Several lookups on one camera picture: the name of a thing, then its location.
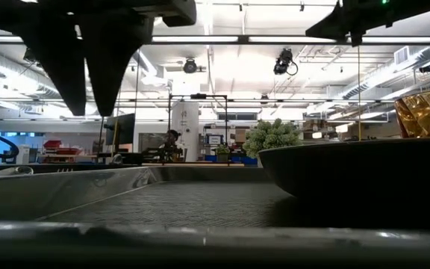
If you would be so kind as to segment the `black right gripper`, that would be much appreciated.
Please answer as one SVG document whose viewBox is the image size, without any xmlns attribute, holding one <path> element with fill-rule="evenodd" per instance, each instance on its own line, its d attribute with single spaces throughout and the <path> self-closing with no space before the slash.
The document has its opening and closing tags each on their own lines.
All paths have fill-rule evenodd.
<svg viewBox="0 0 430 269">
<path fill-rule="evenodd" d="M 354 46 L 367 30 L 430 11 L 430 0 L 337 1 L 332 12 L 305 31 L 306 37 L 344 38 L 350 35 Z"/>
</svg>

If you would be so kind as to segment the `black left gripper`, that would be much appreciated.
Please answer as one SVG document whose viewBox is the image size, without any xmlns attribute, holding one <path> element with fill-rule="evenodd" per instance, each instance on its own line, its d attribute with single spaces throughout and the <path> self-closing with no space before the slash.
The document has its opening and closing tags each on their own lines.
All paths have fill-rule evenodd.
<svg viewBox="0 0 430 269">
<path fill-rule="evenodd" d="M 0 0 L 0 30 L 20 36 L 75 116 L 85 115 L 84 56 L 103 117 L 112 114 L 134 53 L 157 18 L 169 27 L 194 25 L 194 0 Z M 83 38 L 77 38 L 79 26 Z"/>
</svg>

